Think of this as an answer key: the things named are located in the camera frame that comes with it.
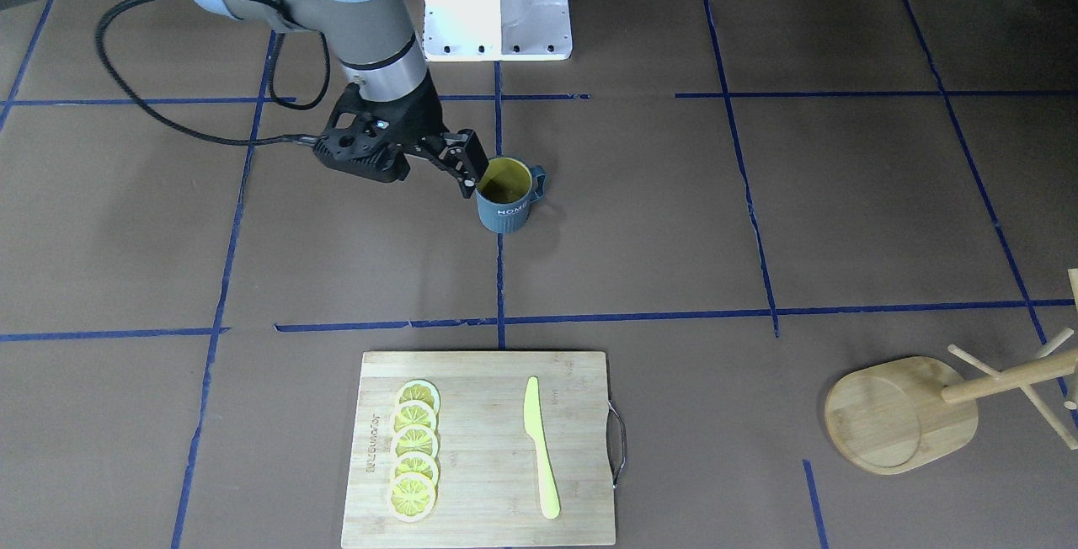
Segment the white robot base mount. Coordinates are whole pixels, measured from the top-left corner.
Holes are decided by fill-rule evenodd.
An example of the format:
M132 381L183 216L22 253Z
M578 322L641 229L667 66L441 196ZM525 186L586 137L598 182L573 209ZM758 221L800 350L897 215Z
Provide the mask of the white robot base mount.
M424 0L427 61L566 61L569 0Z

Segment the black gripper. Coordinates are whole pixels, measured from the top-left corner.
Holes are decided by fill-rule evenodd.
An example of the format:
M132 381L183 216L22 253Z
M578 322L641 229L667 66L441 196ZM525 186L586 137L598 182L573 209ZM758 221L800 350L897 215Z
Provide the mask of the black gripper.
M474 195L476 184L488 171L488 155L475 131L444 132L446 124L433 77L424 77L416 90L392 101L377 102L367 95L360 99L370 116L367 123L372 125L377 120L388 123L384 131L374 131L373 137L362 138L363 155L388 164L418 143L419 156L450 173L461 190L462 200Z

